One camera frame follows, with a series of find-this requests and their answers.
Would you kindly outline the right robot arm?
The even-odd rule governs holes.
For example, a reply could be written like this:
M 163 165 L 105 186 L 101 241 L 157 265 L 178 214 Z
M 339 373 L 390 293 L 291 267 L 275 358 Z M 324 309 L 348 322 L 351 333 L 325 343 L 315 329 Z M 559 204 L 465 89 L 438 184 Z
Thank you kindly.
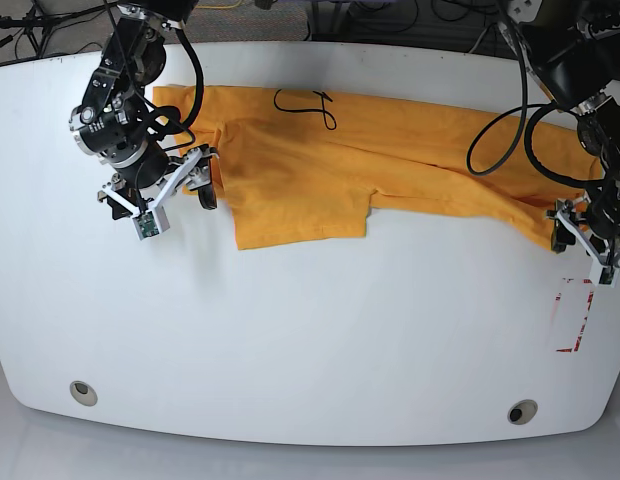
M 180 187 L 195 193 L 201 206 L 217 206 L 210 160 L 215 148 L 198 145 L 191 130 L 204 99 L 204 73 L 184 28 L 194 1 L 122 1 L 120 18 L 101 54 L 69 130 L 82 151 L 114 171 L 97 194 L 114 219 L 131 218 L 141 228 L 158 225 L 165 200 Z M 195 73 L 188 114 L 176 106 L 158 107 L 145 88 L 166 63 L 167 32 L 176 33 Z

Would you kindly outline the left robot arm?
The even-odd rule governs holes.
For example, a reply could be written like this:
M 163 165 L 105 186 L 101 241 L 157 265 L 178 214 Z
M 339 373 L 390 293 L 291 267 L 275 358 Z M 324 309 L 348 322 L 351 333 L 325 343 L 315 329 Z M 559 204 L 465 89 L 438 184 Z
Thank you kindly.
M 582 191 L 558 200 L 551 249 L 580 244 L 592 259 L 589 279 L 614 284 L 620 266 L 620 105 L 605 89 L 620 80 L 620 1 L 499 1 L 499 27 L 514 51 L 521 86 L 535 81 L 549 103 L 523 100 L 512 143 L 545 178 Z M 533 150 L 537 124 L 552 112 L 572 115 L 582 148 L 599 159 L 603 176 L 579 180 L 544 166 Z

